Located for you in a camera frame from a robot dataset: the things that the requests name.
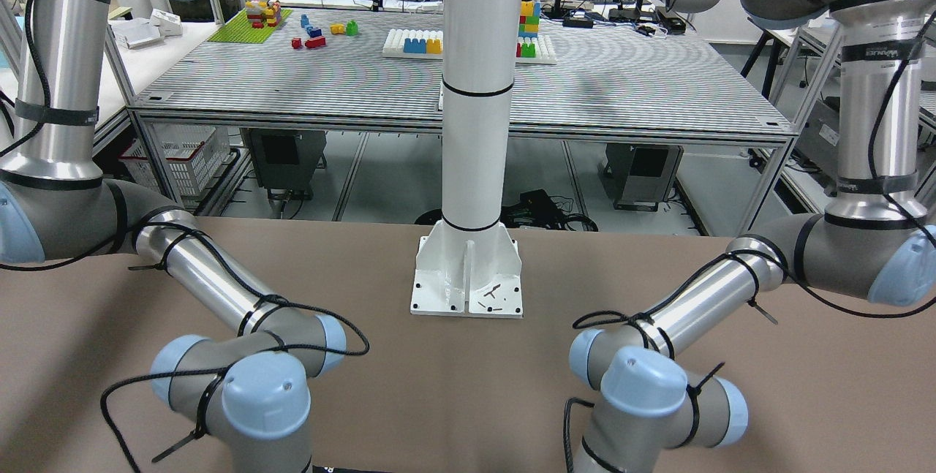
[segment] white vertical column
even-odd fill
[[[521,0],[445,0],[442,215],[423,238],[414,314],[522,316],[521,261],[500,224]]]

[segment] brown table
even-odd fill
[[[374,350],[313,380],[315,463],[410,471],[562,471],[562,406],[592,397],[568,369],[570,323],[595,309],[645,309],[725,239],[515,232],[525,319],[416,317],[407,310],[411,226],[205,219],[207,231],[274,289],[350,317]],[[128,471],[98,412],[113,381],[148,372],[185,333],[231,333],[164,274],[134,257],[0,276],[0,471]],[[679,362],[721,376],[751,404],[749,433],[722,450],[664,452],[657,472],[936,471],[933,314],[853,319],[793,287],[740,310]],[[227,471],[146,385],[113,397],[144,471]],[[573,439],[587,420],[575,411]]]

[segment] white wall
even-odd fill
[[[755,43],[761,34],[748,21],[739,0],[722,0],[712,9],[696,14],[692,24],[709,42]]]

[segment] white storage crate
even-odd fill
[[[160,124],[155,129],[178,192],[188,197],[201,195],[211,176],[230,153],[227,131],[214,126],[178,124]],[[119,159],[137,184],[159,191],[150,161],[139,140],[134,140]]]

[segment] green lego baseplate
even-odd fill
[[[283,21],[286,21],[292,14],[291,9],[283,9],[280,11],[283,16]],[[208,41],[216,41],[220,43],[264,43],[267,39],[272,36],[280,27],[263,27],[262,29],[257,29],[253,24],[247,21],[247,11],[241,10],[237,13],[237,16],[231,18],[230,21],[225,23],[218,29],[218,32],[211,35]]]

